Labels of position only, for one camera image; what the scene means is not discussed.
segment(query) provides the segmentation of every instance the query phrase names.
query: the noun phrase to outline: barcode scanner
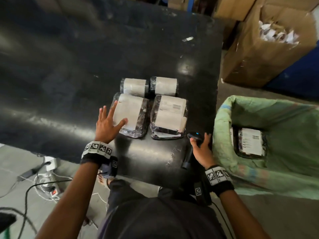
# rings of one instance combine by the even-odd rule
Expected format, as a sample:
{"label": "barcode scanner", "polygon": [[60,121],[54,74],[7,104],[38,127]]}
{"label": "barcode scanner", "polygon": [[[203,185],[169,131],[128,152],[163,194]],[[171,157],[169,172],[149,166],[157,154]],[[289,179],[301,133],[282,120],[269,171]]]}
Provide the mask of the barcode scanner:
{"label": "barcode scanner", "polygon": [[[190,139],[190,138],[194,138],[196,140],[196,143],[197,143],[197,146],[200,146],[203,141],[204,141],[204,137],[199,134],[198,132],[189,132],[187,134],[187,138]],[[187,152],[186,152],[186,155],[185,155],[185,160],[182,164],[182,169],[186,169],[186,170],[189,170],[191,168],[191,160],[192,160],[192,157],[194,157],[193,155],[193,146],[190,144],[188,144],[188,149],[187,149]]]}

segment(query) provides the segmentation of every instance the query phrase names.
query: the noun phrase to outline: hand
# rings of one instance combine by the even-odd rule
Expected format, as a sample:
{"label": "hand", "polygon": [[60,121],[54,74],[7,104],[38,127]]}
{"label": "hand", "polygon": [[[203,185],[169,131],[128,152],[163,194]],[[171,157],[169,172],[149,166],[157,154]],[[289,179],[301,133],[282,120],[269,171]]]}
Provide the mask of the hand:
{"label": "hand", "polygon": [[216,165],[214,161],[214,156],[211,150],[208,147],[209,141],[211,140],[211,134],[205,133],[204,142],[201,144],[200,148],[196,144],[196,139],[191,138],[190,143],[193,146],[193,154],[196,160],[204,166],[207,170],[209,167]]}
{"label": "hand", "polygon": [[113,115],[117,105],[117,101],[111,107],[108,116],[106,116],[106,106],[100,108],[99,119],[96,122],[95,141],[109,143],[119,133],[120,129],[127,123],[127,118],[124,118],[116,126],[113,126]]}

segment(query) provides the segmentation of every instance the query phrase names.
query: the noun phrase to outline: gray floor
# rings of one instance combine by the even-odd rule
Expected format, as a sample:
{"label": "gray floor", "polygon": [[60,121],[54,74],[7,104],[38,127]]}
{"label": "gray floor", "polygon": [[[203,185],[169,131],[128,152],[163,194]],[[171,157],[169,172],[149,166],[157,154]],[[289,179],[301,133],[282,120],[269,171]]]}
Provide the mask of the gray floor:
{"label": "gray floor", "polygon": [[[218,84],[217,109],[230,95],[288,99],[301,103],[309,103],[291,97],[274,94],[272,92],[241,88],[220,81]],[[0,184],[0,196],[8,191],[15,182],[17,175],[35,167],[41,162],[42,158],[39,158],[30,152],[9,146],[1,147],[0,180],[2,182]],[[73,176],[77,168],[78,165],[76,164],[60,161],[56,173],[62,176]],[[20,182],[9,195],[1,198],[1,206],[14,207],[24,212],[25,192],[28,187],[32,185],[33,179],[34,177],[31,177],[30,180]],[[134,189],[147,197],[154,197],[157,194],[158,188],[155,185],[149,185],[133,180],[130,180],[130,182]],[[99,193],[104,200],[107,200],[108,191],[102,185],[96,183],[93,193]],[[319,228],[317,226],[319,222],[319,201],[274,195],[241,196],[241,198],[273,239],[319,238]],[[34,189],[29,192],[28,201],[28,216],[34,222],[35,227],[39,229],[53,209],[55,203],[43,200],[36,194]],[[213,199],[213,201],[222,210],[219,199]],[[105,213],[105,203],[97,194],[93,195],[88,211],[89,217],[99,225],[105,216]],[[216,213],[228,238],[230,238],[227,228],[217,210]],[[18,221],[11,227],[12,238],[18,236],[21,223],[22,218],[19,217]],[[94,238],[96,232],[97,230],[93,226],[86,226],[82,229],[80,237],[82,239]],[[32,230],[26,225],[22,238],[33,237],[34,234]]]}

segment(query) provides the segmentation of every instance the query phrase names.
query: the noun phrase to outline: black table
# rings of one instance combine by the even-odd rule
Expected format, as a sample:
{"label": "black table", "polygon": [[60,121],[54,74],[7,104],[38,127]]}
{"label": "black table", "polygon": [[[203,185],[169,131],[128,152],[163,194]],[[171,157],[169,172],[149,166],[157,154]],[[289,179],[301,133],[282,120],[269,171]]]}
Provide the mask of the black table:
{"label": "black table", "polygon": [[[23,7],[7,6],[1,14],[0,143],[79,163],[94,139],[99,108],[109,108],[122,77],[177,78],[179,97],[189,101],[187,131],[213,130],[219,20],[100,0],[103,25],[94,27],[22,1]],[[194,39],[182,41],[188,37]],[[175,188],[187,178],[180,168],[187,143],[186,138],[155,141],[148,131],[142,139],[118,135],[110,145],[119,159],[118,174]]]}

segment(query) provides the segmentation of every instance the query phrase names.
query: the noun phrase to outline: green bag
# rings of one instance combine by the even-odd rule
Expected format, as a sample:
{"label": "green bag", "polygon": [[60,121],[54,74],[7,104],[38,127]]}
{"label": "green bag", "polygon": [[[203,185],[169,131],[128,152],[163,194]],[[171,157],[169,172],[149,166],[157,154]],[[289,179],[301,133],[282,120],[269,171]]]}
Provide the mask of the green bag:
{"label": "green bag", "polygon": [[[265,159],[239,157],[230,127],[262,130]],[[237,193],[319,199],[319,107],[288,100],[230,96],[217,112],[213,153],[233,176]]]}

